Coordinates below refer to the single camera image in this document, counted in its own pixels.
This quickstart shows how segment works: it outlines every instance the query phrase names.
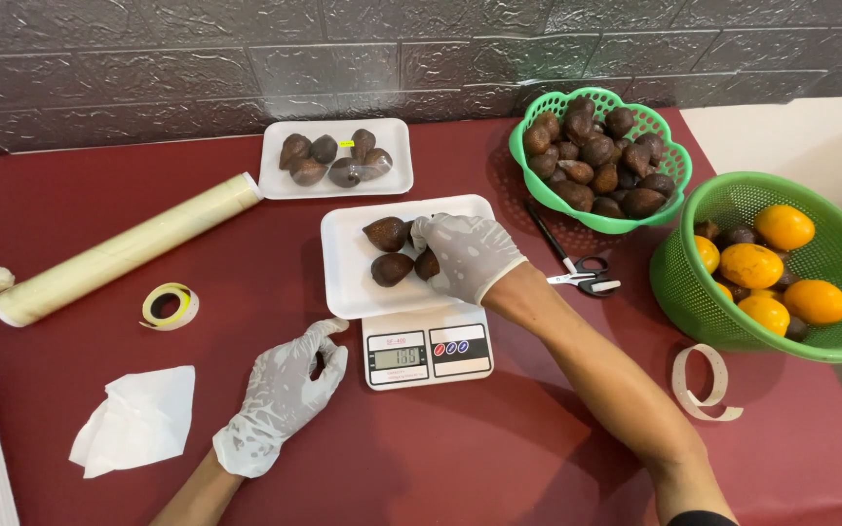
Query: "black sleeve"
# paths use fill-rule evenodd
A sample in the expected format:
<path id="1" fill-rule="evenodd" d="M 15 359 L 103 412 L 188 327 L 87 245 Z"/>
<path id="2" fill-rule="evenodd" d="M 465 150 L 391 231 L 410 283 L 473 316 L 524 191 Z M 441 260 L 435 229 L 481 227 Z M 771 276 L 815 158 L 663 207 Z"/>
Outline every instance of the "black sleeve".
<path id="1" fill-rule="evenodd" d="M 668 526 L 736 526 L 736 523 L 712 511 L 686 511 Z"/>

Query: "white wall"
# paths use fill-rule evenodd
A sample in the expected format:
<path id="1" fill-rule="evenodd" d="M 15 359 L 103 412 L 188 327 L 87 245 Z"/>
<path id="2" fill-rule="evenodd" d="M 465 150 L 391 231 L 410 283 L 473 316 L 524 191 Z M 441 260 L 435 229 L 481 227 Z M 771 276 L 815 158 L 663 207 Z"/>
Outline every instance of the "white wall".
<path id="1" fill-rule="evenodd" d="M 842 97 L 682 113 L 717 173 L 773 173 L 842 209 Z"/>

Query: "sticker roll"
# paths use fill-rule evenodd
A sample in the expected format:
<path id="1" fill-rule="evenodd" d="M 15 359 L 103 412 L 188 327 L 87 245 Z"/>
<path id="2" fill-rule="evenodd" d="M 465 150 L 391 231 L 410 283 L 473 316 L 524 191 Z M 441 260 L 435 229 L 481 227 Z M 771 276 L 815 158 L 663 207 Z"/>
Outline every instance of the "sticker roll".
<path id="1" fill-rule="evenodd" d="M 694 393 L 690 392 L 690 389 L 688 389 L 688 377 L 685 367 L 688 364 L 688 356 L 690 356 L 692 351 L 697 351 L 706 356 L 710 362 L 710 368 L 713 369 L 714 385 L 713 388 L 710 389 L 710 395 L 706 400 L 699 400 L 696 396 L 694 396 Z M 671 374 L 671 387 L 674 391 L 674 396 L 681 404 L 681 407 L 695 418 L 718 422 L 726 422 L 739 418 L 743 413 L 742 407 L 728 406 L 723 411 L 723 414 L 717 417 L 713 417 L 704 411 L 701 411 L 701 407 L 717 405 L 720 400 L 723 400 L 723 396 L 726 395 L 726 387 L 729 384 L 730 375 L 726 371 L 726 363 L 723 362 L 723 357 L 719 355 L 716 349 L 710 345 L 698 343 L 693 347 L 684 349 L 678 353 L 677 357 L 674 358 L 674 367 Z"/>
<path id="2" fill-rule="evenodd" d="M 170 300 L 178 301 L 178 310 L 169 317 L 161 317 L 161 307 Z M 191 322 L 200 310 L 200 297 L 188 286 L 178 282 L 166 282 L 155 288 L 141 305 L 139 321 L 142 327 L 154 330 L 180 329 Z"/>
<path id="3" fill-rule="evenodd" d="M 248 173 L 159 213 L 140 225 L 0 293 L 0 319 L 24 327 L 69 305 L 262 199 Z"/>

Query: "white latex glove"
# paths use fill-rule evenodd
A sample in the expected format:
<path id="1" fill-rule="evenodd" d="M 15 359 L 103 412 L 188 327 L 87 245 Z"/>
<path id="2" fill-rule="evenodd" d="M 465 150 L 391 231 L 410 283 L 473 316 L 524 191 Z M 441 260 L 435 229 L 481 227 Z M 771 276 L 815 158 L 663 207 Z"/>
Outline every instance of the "white latex glove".
<path id="1" fill-rule="evenodd" d="M 249 477 L 267 472 L 285 440 L 326 407 L 344 377 L 348 355 L 327 336 L 349 326 L 340 318 L 318 321 L 300 338 L 255 359 L 242 409 L 213 436 L 224 469 Z M 318 352 L 324 355 L 324 370 L 311 381 Z"/>
<path id="2" fill-rule="evenodd" d="M 429 245 L 440 272 L 427 284 L 435 292 L 482 306 L 485 293 L 509 270 L 528 261 L 509 233 L 492 219 L 438 213 L 412 224 L 415 249 Z"/>

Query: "white foam tray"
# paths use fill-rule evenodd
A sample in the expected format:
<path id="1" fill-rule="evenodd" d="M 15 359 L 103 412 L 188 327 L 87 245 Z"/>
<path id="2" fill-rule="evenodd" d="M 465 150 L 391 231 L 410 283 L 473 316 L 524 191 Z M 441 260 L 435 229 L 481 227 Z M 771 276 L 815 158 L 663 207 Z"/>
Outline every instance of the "white foam tray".
<path id="1" fill-rule="evenodd" d="M 338 143 L 350 140 L 353 132 L 365 128 L 375 135 L 375 146 L 392 156 L 392 170 L 379 179 L 341 188 L 324 176 L 313 186 L 298 186 L 286 169 L 278 169 L 278 159 L 285 139 L 299 133 L 315 140 L 323 134 Z M 337 148 L 337 159 L 349 157 L 349 148 Z M 412 149 L 408 141 L 408 125 L 402 119 L 364 119 L 360 121 L 285 121 L 265 129 L 262 143 L 262 166 L 258 187 L 268 199 L 311 199 L 316 197 L 387 196 L 404 194 L 415 184 L 412 170 Z"/>
<path id="2" fill-rule="evenodd" d="M 495 218 L 489 202 L 476 195 L 341 208 L 325 215 L 320 223 L 320 240 L 324 247 L 326 305 L 330 311 L 337 317 L 357 319 L 458 303 L 459 300 L 432 291 L 414 271 L 389 288 L 372 281 L 369 272 L 372 261 L 384 253 L 368 242 L 363 226 L 390 215 L 414 221 L 441 211 Z M 405 245 L 402 252 L 417 257 L 410 245 Z"/>

